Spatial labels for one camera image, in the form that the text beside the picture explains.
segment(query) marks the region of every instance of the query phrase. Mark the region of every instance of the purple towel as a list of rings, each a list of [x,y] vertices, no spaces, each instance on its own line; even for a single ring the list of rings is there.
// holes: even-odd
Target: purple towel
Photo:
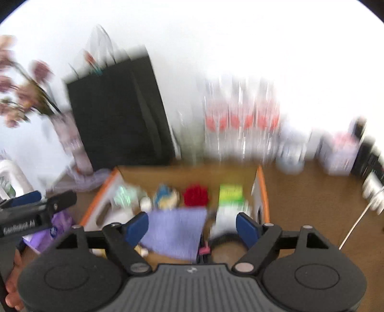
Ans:
[[[148,213],[148,231],[141,244],[175,259],[195,261],[207,210],[186,208]]]

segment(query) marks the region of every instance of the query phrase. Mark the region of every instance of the black device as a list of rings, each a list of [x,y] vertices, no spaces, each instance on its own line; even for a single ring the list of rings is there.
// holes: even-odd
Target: black device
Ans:
[[[369,159],[369,155],[371,154],[371,150],[373,145],[375,144],[375,140],[371,137],[365,138],[360,144],[359,151],[356,155],[355,162],[351,169],[351,173],[357,177],[362,177],[363,174],[367,170],[367,161]]]
[[[353,126],[353,135],[359,141],[362,139],[365,128],[366,128],[367,120],[365,118],[358,118]]]
[[[134,250],[148,226],[140,213],[96,232],[74,228],[30,263],[19,293],[34,312],[355,311],[366,290],[363,273],[315,228],[283,231],[237,216],[249,250],[225,264],[160,264],[155,271]],[[105,249],[107,259],[89,249]],[[280,249],[293,249],[278,258]]]
[[[52,216],[76,203],[75,192],[67,191],[40,200],[39,192],[0,202],[0,311],[13,312],[5,303],[5,280],[13,268],[16,245],[22,236],[52,227]]]

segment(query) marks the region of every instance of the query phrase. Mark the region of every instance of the purple package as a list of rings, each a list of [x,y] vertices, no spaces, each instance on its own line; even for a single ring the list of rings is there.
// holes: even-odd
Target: purple package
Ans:
[[[42,253],[51,243],[74,224],[72,217],[66,211],[56,213],[52,218],[52,227],[28,236],[24,236],[24,242],[37,253]]]

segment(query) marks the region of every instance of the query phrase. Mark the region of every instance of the purple cloth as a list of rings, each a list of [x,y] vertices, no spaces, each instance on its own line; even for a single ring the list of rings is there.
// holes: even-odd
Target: purple cloth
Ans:
[[[195,261],[207,210],[186,208],[148,213],[148,231],[141,244],[164,256]]]
[[[52,242],[64,234],[74,224],[72,217],[66,211],[60,211],[52,217],[52,227],[24,237],[26,245],[37,253],[46,250]]]

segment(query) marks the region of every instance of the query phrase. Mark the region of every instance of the hand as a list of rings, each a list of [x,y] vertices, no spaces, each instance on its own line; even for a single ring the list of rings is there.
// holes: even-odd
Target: hand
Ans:
[[[5,302],[9,307],[15,308],[18,311],[24,308],[24,304],[17,291],[17,280],[23,268],[36,256],[37,255],[28,247],[24,250],[23,256],[20,255],[18,250],[15,252],[14,267],[5,283],[5,288],[8,292],[8,295],[5,297]]]

